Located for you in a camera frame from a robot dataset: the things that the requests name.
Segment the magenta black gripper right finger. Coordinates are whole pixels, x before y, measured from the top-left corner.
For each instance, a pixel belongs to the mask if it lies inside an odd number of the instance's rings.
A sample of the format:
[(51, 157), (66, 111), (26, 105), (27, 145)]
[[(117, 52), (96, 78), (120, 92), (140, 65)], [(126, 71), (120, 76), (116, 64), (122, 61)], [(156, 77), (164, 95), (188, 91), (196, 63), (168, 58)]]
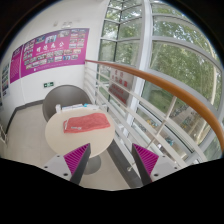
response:
[(150, 184), (152, 182), (150, 175), (159, 156), (137, 144), (132, 144), (132, 155), (138, 168), (142, 184)]

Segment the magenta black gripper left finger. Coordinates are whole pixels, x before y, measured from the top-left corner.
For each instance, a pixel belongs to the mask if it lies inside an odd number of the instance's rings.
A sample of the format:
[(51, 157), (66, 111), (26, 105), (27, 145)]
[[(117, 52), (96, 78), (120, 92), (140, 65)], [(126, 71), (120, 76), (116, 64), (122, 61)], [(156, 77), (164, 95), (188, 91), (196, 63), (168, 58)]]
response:
[(64, 160), (71, 172), (70, 181), (72, 183), (76, 185), (80, 183), (90, 154), (90, 144), (85, 144), (64, 156)]

